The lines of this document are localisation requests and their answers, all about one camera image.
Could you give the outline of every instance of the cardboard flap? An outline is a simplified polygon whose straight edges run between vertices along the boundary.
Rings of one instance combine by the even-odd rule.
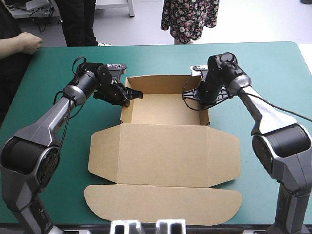
[[[239,138],[207,128],[209,187],[236,179],[241,174]]]
[[[90,185],[84,195],[89,208],[103,219],[156,222],[183,218],[189,225],[226,222],[242,203],[238,191],[206,188]]]
[[[118,156],[121,126],[105,129],[91,136],[89,172],[116,182],[118,180]]]
[[[211,187],[240,175],[239,140],[206,126],[121,124],[92,135],[89,171],[118,184]]]
[[[208,187],[206,139],[202,126],[123,124],[118,183]]]

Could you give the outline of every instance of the black cable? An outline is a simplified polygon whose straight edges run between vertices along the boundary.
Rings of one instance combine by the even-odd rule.
[[[65,123],[64,131],[63,131],[62,139],[61,139],[60,144],[59,144],[59,148],[58,148],[57,155],[59,155],[60,150],[61,150],[61,148],[62,148],[62,146],[63,146],[63,142],[64,142],[64,140],[65,140],[65,136],[66,136],[66,132],[67,132],[67,127],[68,127],[68,123],[69,123],[69,115],[70,115],[71,103],[72,103],[72,100],[69,99],[69,100],[68,100],[67,115],[66,115],[66,123]]]
[[[48,15],[48,17],[47,17],[47,20],[46,20],[46,22],[45,22],[45,24],[44,24],[43,29],[41,29],[39,23],[37,23],[34,19],[31,19],[31,18],[30,18],[34,13],[37,13],[37,11],[32,12],[32,13],[28,16],[28,19],[29,19],[31,22],[33,22],[33,23],[38,27],[39,32],[43,33],[43,32],[45,31],[45,29],[46,29],[46,26],[51,24],[51,23],[50,23],[50,19],[51,19],[51,17],[52,17],[52,15],[53,15],[54,12],[52,11],[52,8],[50,7],[50,13],[49,13],[49,15]]]
[[[54,101],[53,101],[53,105],[57,102],[57,98],[58,98],[58,95],[63,93],[63,91],[58,91],[55,96],[54,96]]]
[[[84,104],[79,108],[79,110],[71,117],[69,117],[69,119],[72,119],[73,117],[75,117],[76,115],[78,115],[78,113],[81,111],[82,107],[84,106]]]
[[[239,95],[242,95],[242,94],[244,94],[244,95],[249,95],[249,96],[252,96],[252,97],[254,97],[254,98],[260,99],[261,101],[265,102],[266,104],[268,104],[268,105],[270,105],[270,106],[272,106],[272,107],[274,107],[274,108],[276,108],[276,109],[279,109],[279,110],[281,110],[281,111],[288,112],[288,113],[290,113],[290,114],[293,114],[293,115],[295,115],[295,116],[298,116],[298,117],[300,117],[300,118],[303,118],[303,119],[305,119],[305,120],[307,120],[307,121],[312,122],[312,119],[310,119],[310,118],[308,118],[308,117],[305,117],[305,116],[300,115],[300,114],[298,114],[298,113],[296,113],[296,112],[293,112],[293,111],[284,109],[284,108],[282,108],[282,107],[276,106],[276,105],[274,105],[274,104],[272,104],[272,103],[266,101],[265,99],[263,99],[263,98],[261,98],[261,97],[258,97],[257,95],[249,94],[249,93],[242,93],[242,92],[238,92],[238,93],[236,93],[235,95],[239,96]]]

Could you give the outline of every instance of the black pants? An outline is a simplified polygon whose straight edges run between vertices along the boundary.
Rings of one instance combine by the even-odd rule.
[[[97,46],[93,34],[96,0],[56,0],[67,46]]]

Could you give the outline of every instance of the cable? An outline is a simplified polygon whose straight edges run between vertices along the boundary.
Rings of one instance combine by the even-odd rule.
[[[69,119],[72,119],[73,117],[75,117],[76,115],[78,115],[78,113],[81,111],[82,107],[84,106],[84,104],[79,108],[79,110],[71,117],[69,117]]]
[[[58,98],[58,95],[63,93],[63,91],[58,91],[55,96],[54,96],[54,101],[53,101],[53,105],[57,102],[57,98]]]
[[[305,120],[307,120],[307,121],[312,122],[312,119],[310,119],[310,118],[308,118],[308,117],[305,117],[305,116],[300,115],[300,114],[298,114],[298,113],[296,113],[296,112],[293,112],[293,111],[284,109],[284,108],[282,108],[282,107],[276,106],[276,105],[274,105],[274,104],[272,104],[272,103],[266,101],[265,99],[263,99],[263,98],[261,98],[261,97],[258,97],[257,95],[249,94],[249,93],[238,92],[238,93],[235,94],[235,96],[239,96],[239,95],[242,95],[242,94],[249,95],[249,96],[252,96],[252,97],[254,97],[254,98],[260,99],[261,101],[265,102],[266,104],[268,104],[268,105],[270,105],[270,106],[272,106],[272,107],[274,107],[274,108],[276,108],[276,109],[279,109],[279,110],[281,110],[281,111],[288,112],[288,113],[290,113],[290,114],[293,114],[293,115],[295,115],[295,116],[298,116],[298,117],[300,117],[300,118],[303,118],[303,119],[305,119]]]
[[[193,110],[193,111],[204,111],[204,110],[207,110],[207,109],[209,109],[209,108],[211,108],[211,107],[214,107],[214,106],[217,106],[218,104],[224,102],[225,100],[230,99],[230,98],[233,97],[233,96],[227,96],[227,97],[221,98],[221,99],[217,100],[218,103],[216,103],[215,101],[206,102],[205,104],[207,104],[207,105],[212,104],[212,105],[211,105],[211,106],[207,106],[207,107],[205,107],[205,108],[195,109],[195,108],[191,107],[191,106],[186,102],[186,98],[185,98],[185,96],[184,96],[184,92],[185,92],[186,85],[188,84],[188,82],[190,81],[191,78],[192,78],[192,77],[188,78],[188,80],[185,82],[185,85],[183,86],[183,89],[182,89],[182,99],[183,99],[185,105],[186,105],[188,108],[190,108],[191,110]]]

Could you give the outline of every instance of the cardboard box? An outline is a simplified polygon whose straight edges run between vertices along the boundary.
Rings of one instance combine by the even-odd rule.
[[[207,127],[207,110],[185,106],[181,93],[188,79],[186,90],[200,82],[190,76],[127,79],[128,87],[144,92],[143,99],[123,107],[121,125],[92,135],[89,171],[117,183],[85,189],[86,202],[99,217],[184,218],[187,224],[214,225],[238,211],[238,191],[209,187],[239,177],[239,140]]]

